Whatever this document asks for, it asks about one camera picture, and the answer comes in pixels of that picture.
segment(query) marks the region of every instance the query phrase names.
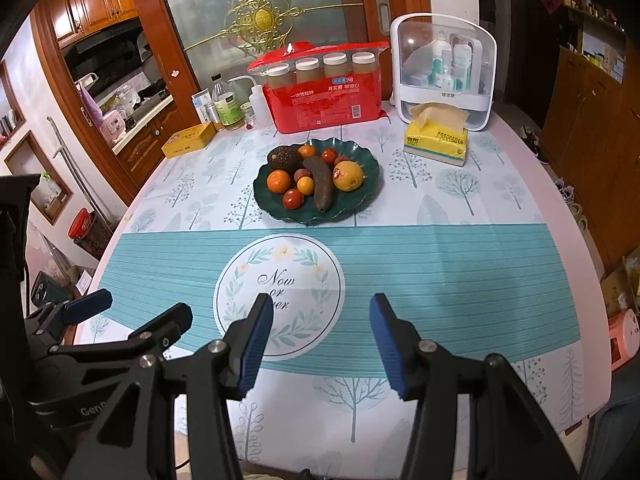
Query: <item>yellow tissue box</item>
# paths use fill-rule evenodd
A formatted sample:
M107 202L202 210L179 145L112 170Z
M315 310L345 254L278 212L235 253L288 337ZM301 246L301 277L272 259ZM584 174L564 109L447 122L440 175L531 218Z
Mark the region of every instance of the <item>yellow tissue box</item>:
M448 105L428 105L428 108L419 109L418 113L415 114L412 109L414 120L411 121L404 133L404 150L414 155L463 166L466 157L468 130L462 128L462 126L450 128L442 124L440 120L436 120L436 118L443 117L443 114L449 114L450 110L445 109L445 106ZM458 114L459 112L457 109L451 111L453 114ZM454 122L464 124L465 120L466 116L462 119L462 122L460 118L457 121L454 120Z
M216 129L211 123L198 124L186 130L177 132L165 142L162 151L166 158L195 152L206 147L216 134Z

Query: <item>white storage box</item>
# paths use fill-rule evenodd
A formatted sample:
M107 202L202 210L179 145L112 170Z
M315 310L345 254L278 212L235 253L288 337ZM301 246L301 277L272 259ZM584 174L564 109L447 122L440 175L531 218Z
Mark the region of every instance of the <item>white storage box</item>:
M430 12L399 16L391 24L394 99L411 121L409 108L446 103L469 111L465 128L481 130L494 96L497 45L475 23Z

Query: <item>door handle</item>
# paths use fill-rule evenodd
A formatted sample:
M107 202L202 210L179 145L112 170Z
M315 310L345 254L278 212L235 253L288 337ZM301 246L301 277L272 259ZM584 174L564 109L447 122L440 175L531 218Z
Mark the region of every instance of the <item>door handle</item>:
M83 106L80 107L80 111L82 112L82 115L84 115L84 118L89 126L93 126L94 124L91 122L91 117L89 117L89 114L86 112Z
M391 35L391 4L389 0L376 0L378 11L378 27L383 36Z

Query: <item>orange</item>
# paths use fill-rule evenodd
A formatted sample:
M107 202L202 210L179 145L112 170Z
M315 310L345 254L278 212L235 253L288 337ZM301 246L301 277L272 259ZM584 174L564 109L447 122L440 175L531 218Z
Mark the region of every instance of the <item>orange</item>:
M298 148L298 153L302 155L302 158L309 158L316 154L316 149L310 144L303 144Z
M310 176L303 176L298 180L298 191L304 196L313 194L315 187L316 184L314 184L314 180Z
M291 177L284 170L271 171L267 177L267 188L272 193L283 194L291 187Z

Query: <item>yellow tin box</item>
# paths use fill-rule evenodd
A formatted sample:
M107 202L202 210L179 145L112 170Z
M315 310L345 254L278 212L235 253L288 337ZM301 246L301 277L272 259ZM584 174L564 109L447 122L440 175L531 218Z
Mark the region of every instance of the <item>yellow tin box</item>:
M165 142L162 151L166 158L195 152L206 147L216 134L216 129L211 123L198 124L181 132L177 132Z

